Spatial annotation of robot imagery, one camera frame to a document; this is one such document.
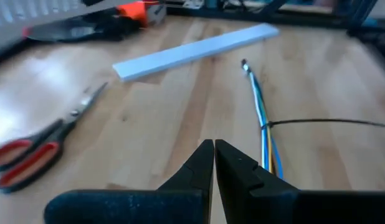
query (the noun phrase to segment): wooden table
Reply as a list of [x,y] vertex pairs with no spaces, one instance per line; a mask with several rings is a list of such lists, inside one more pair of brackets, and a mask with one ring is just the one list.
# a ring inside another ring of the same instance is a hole
[[[354,118],[385,123],[385,73],[343,31],[279,26],[278,37],[120,83],[112,64],[254,25],[168,17],[122,43],[50,45],[0,66],[0,142],[37,131],[110,82],[43,178],[0,194],[0,223],[42,223],[46,203],[72,189],[155,189],[203,139],[260,159],[247,58],[271,120]],[[385,129],[286,124],[273,129],[286,180],[301,189],[385,190]],[[214,185],[212,223],[225,223]]]

